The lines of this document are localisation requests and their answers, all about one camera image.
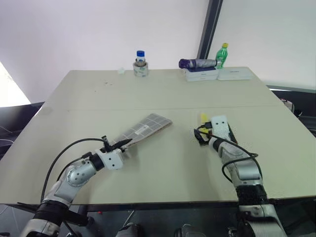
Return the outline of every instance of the yellow object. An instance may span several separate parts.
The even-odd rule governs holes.
[[[208,119],[208,117],[207,117],[207,115],[206,114],[201,114],[201,124],[205,124],[206,122],[209,122],[209,119]],[[208,133],[208,129],[207,128],[200,128],[199,129],[201,132],[206,132],[206,133]]]

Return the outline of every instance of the white box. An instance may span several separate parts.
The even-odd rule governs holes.
[[[216,80],[218,77],[218,69],[204,71],[202,68],[185,69],[187,81],[200,81],[200,80]]]

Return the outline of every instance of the black wire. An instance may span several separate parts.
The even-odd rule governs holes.
[[[58,181],[58,180],[60,179],[61,175],[62,175],[62,174],[64,173],[64,171],[68,168],[68,166],[70,166],[71,164],[73,164],[73,163],[75,163],[76,161],[81,160],[81,159],[83,159],[83,158],[80,157],[80,158],[77,158],[77,159],[73,160],[72,162],[69,162],[69,163],[63,168],[63,170],[60,172],[60,174],[58,175],[58,178],[57,178],[56,181]]]
[[[262,177],[261,167],[260,167],[258,161],[255,159],[256,157],[258,157],[258,154],[256,154],[256,153],[250,153],[250,152],[247,151],[245,148],[243,148],[243,147],[237,145],[236,143],[231,142],[231,141],[229,141],[229,140],[227,140],[227,139],[223,139],[223,138],[221,138],[221,137],[218,137],[218,136],[215,136],[215,135],[206,133],[206,132],[201,132],[201,131],[199,131],[199,133],[204,134],[204,135],[207,135],[207,136],[209,136],[209,137],[214,137],[214,138],[217,138],[217,139],[221,139],[221,140],[223,140],[224,142],[227,142],[227,143],[229,143],[229,144],[231,144],[231,145],[233,145],[233,146],[235,146],[235,147],[241,149],[242,151],[244,151],[245,153],[247,153],[247,155],[249,155],[249,157],[241,158],[241,159],[234,159],[234,160],[232,160],[232,161],[229,161],[229,162],[223,164],[223,166],[222,166],[222,173],[223,173],[223,175],[225,176],[225,178],[227,178],[231,183],[232,183],[232,180],[231,180],[231,179],[227,176],[227,174],[225,173],[225,170],[224,170],[225,167],[226,167],[227,165],[229,165],[229,164],[236,163],[236,162],[240,162],[240,161],[244,161],[244,160],[249,160],[249,159],[252,159],[252,160],[256,163],[256,165],[257,165],[257,167],[258,167],[258,170],[259,170],[259,173],[260,173],[260,175],[261,175],[261,177]]]
[[[41,196],[40,196],[40,202],[43,201],[44,199],[44,195],[45,195],[45,190],[46,190],[46,187],[47,187],[47,183],[48,183],[48,179],[49,179],[49,176],[50,176],[50,173],[51,171],[53,170],[53,167],[55,165],[55,163],[57,162],[57,160],[61,157],[61,155],[66,151],[68,150],[70,147],[72,147],[73,145],[79,143],[79,142],[84,142],[84,141],[100,141],[100,142],[104,142],[104,140],[100,139],[100,138],[84,138],[84,139],[80,139],[80,140],[77,140],[71,144],[69,144],[65,149],[63,149],[61,151],[61,153],[58,154],[58,156],[54,159],[53,163],[50,165],[50,168],[47,172],[47,175],[46,175],[46,178],[45,178],[45,181],[44,181],[44,186],[43,186],[43,189],[42,189],[42,192],[41,192]]]
[[[74,237],[78,237],[78,235],[74,232],[73,229],[71,229],[70,225],[68,225],[66,221],[63,221],[63,223]]]

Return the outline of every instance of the green bottle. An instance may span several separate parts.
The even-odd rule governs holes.
[[[217,60],[217,68],[223,68],[223,65],[226,61],[226,58],[228,56],[228,52],[227,52],[227,47],[228,44],[227,43],[223,43],[222,48],[217,52],[216,54],[216,60]]]

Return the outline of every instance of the blue bottle cap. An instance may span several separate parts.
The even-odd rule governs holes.
[[[138,57],[145,57],[145,52],[144,52],[144,51],[141,51],[141,50],[138,50],[138,51],[137,51],[137,56],[138,56]]]

